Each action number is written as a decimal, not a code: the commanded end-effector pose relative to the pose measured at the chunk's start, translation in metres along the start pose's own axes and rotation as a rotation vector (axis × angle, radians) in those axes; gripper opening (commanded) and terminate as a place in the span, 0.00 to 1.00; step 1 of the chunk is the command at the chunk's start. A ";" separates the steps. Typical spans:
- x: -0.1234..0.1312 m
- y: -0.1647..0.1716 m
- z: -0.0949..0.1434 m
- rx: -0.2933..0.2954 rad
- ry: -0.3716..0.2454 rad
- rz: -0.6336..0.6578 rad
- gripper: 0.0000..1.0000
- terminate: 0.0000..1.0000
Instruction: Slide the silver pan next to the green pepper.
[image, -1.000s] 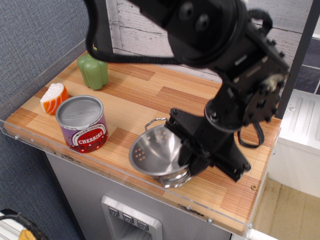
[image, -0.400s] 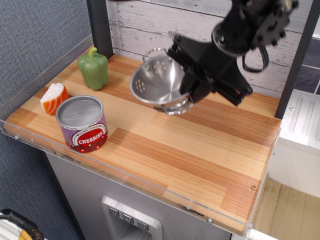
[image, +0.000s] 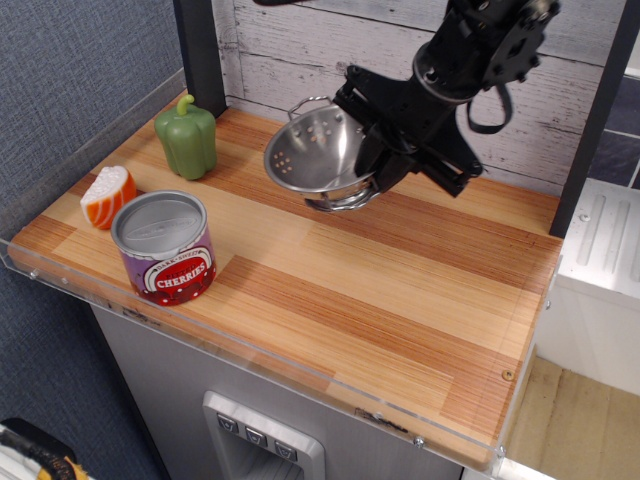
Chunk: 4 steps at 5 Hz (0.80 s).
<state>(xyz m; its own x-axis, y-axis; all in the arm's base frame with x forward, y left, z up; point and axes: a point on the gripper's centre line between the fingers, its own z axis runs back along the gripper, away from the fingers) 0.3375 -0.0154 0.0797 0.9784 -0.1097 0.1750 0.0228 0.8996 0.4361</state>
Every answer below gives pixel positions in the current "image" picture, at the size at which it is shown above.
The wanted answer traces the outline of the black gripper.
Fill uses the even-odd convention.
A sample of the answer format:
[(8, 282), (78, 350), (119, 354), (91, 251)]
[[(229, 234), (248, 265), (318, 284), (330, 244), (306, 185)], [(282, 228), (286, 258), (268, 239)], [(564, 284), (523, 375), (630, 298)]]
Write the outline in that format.
[(470, 179), (482, 173), (455, 117), (456, 108), (472, 98), (447, 90), (430, 43), (415, 54), (408, 80), (348, 66), (334, 102), (364, 130), (355, 173), (373, 175), (379, 193), (409, 173), (422, 173), (451, 196), (458, 196)]

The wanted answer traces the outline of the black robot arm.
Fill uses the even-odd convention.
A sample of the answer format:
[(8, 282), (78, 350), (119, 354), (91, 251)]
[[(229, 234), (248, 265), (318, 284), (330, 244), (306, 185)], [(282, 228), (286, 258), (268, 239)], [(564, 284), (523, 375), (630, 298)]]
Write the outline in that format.
[(451, 1), (415, 54), (410, 79), (348, 66), (334, 101), (364, 128), (356, 175), (371, 175), (385, 192), (407, 174), (423, 173), (459, 195), (483, 166), (459, 131), (457, 108), (494, 88), (511, 120), (506, 85), (538, 67), (544, 30), (559, 11), (557, 1)]

